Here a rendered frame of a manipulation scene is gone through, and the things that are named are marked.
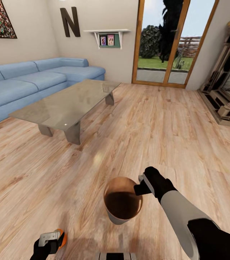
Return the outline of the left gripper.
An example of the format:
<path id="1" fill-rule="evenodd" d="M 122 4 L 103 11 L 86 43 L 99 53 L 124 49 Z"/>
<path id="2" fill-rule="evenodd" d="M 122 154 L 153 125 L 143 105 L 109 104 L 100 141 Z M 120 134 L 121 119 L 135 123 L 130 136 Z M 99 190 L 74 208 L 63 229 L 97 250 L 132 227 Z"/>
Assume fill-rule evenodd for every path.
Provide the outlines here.
<path id="1" fill-rule="evenodd" d="M 65 233 L 63 233 L 59 239 L 48 240 L 48 243 L 44 247 L 38 247 L 39 241 L 34 244 L 34 254 L 40 255 L 43 260 L 46 260 L 49 254 L 55 254 L 58 248 L 62 245 Z"/>

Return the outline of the can of soda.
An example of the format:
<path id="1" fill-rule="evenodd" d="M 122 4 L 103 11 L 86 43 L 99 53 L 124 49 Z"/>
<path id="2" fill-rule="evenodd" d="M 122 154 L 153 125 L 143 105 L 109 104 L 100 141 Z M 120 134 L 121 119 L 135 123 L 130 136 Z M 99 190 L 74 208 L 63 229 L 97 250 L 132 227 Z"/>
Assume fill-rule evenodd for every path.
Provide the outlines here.
<path id="1" fill-rule="evenodd" d="M 57 232 L 57 231 L 59 231 L 61 233 L 61 235 L 64 233 L 64 231 L 62 231 L 61 229 L 56 229 L 55 232 Z M 63 242 L 62 242 L 62 245 L 60 246 L 60 248 L 63 247 L 66 244 L 66 242 L 67 242 L 67 234 L 65 233 L 65 236 L 63 238 Z"/>

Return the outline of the trash can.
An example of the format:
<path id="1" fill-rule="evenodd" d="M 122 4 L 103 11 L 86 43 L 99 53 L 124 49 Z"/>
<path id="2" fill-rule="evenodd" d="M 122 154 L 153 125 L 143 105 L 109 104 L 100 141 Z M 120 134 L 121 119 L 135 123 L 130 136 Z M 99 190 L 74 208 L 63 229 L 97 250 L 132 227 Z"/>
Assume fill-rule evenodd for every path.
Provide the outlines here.
<path id="1" fill-rule="evenodd" d="M 112 223 L 124 224 L 140 213 L 143 206 L 143 195 L 136 196 L 134 185 L 137 183 L 127 177 L 116 177 L 107 183 L 103 200 Z"/>

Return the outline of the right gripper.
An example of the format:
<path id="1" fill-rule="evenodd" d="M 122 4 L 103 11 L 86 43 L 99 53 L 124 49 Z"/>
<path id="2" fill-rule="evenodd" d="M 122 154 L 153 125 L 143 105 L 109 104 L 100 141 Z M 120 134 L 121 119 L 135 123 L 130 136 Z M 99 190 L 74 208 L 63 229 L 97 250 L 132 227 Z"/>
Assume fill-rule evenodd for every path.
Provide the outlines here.
<path id="1" fill-rule="evenodd" d="M 142 182 L 139 185 L 134 185 L 134 190 L 135 190 L 136 196 L 151 193 L 151 191 L 149 189 L 144 188 L 144 186 L 142 185 Z"/>

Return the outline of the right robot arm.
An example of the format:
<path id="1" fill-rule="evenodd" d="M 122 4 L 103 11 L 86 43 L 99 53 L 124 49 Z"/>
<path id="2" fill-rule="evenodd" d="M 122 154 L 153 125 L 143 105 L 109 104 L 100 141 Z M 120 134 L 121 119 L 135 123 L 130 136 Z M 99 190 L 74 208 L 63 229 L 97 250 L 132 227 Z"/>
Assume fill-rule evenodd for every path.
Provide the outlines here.
<path id="1" fill-rule="evenodd" d="M 191 260 L 230 260 L 230 234 L 187 200 L 170 179 L 149 166 L 138 180 L 140 184 L 134 185 L 136 196 L 153 193 L 158 198 Z"/>

